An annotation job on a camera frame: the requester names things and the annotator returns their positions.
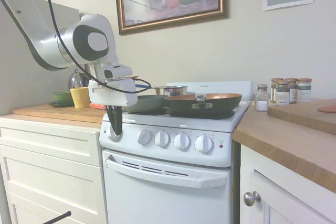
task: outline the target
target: cabinet door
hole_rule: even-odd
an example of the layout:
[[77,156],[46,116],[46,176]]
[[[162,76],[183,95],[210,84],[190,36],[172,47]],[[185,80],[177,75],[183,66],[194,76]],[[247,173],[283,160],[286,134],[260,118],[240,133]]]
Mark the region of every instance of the cabinet door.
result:
[[[329,219],[307,206],[281,187],[254,171],[242,171],[241,224],[332,224]],[[243,201],[244,193],[258,192],[261,201],[248,207]]]
[[3,145],[0,158],[7,193],[56,213],[71,211],[76,221],[107,223],[102,168]]
[[[64,212],[52,211],[11,193],[7,193],[7,197],[13,224],[42,224],[64,214]],[[74,221],[71,216],[57,222],[57,224],[79,223],[81,222]]]

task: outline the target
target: stove knob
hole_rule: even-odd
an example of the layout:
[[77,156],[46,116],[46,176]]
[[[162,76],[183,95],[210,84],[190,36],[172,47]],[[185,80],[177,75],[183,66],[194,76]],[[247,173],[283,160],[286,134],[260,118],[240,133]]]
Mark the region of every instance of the stove knob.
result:
[[201,153],[208,153],[212,149],[212,146],[213,142],[207,135],[200,136],[196,139],[195,148]]
[[119,140],[120,136],[117,136],[112,128],[112,126],[110,126],[107,130],[107,138],[109,140],[111,140],[112,142],[116,142]]
[[188,146],[189,146],[189,144],[190,144],[190,139],[184,133],[180,133],[174,139],[174,146],[175,146],[175,148],[179,149],[181,151],[187,149]]
[[138,143],[145,145],[151,139],[151,133],[148,130],[141,130],[138,133]]
[[164,131],[159,131],[155,136],[155,144],[161,148],[169,144],[169,135]]

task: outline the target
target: cabinet knob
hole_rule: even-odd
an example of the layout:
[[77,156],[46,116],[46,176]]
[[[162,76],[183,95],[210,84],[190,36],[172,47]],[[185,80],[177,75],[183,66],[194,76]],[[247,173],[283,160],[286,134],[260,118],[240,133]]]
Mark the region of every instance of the cabinet knob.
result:
[[254,202],[261,202],[260,194],[257,191],[254,191],[253,194],[250,192],[247,192],[243,196],[244,203],[246,206],[251,207],[254,205]]

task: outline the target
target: yellow cup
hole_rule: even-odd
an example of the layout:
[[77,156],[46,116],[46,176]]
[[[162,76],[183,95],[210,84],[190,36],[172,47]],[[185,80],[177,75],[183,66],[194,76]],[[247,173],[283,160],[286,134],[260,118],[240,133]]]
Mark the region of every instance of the yellow cup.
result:
[[90,97],[88,87],[70,89],[70,92],[76,109],[89,107]]

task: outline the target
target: oven door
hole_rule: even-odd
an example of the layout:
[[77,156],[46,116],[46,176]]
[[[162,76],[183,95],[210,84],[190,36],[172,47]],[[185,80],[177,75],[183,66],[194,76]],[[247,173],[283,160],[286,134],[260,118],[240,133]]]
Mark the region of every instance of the oven door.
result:
[[109,224],[230,224],[230,169],[104,150]]

